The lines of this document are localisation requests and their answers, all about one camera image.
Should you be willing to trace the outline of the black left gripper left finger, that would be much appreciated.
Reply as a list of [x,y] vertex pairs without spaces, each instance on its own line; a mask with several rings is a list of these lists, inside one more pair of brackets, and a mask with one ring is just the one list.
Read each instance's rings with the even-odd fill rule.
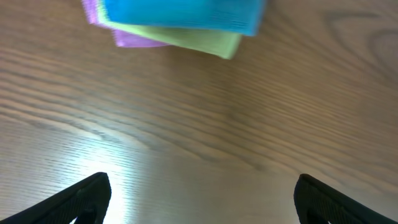
[[103,224],[110,199],[109,177],[97,172],[1,224]]

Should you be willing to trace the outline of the blue microfiber cloth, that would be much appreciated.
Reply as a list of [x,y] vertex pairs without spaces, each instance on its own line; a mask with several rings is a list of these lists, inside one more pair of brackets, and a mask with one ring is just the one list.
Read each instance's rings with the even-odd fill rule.
[[104,0],[106,15],[123,24],[220,30],[254,36],[265,0]]

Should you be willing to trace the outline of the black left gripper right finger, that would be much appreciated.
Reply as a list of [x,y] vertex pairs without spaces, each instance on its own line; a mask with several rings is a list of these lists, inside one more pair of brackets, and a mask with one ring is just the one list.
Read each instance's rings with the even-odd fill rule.
[[294,204],[301,224],[397,224],[308,174],[300,174]]

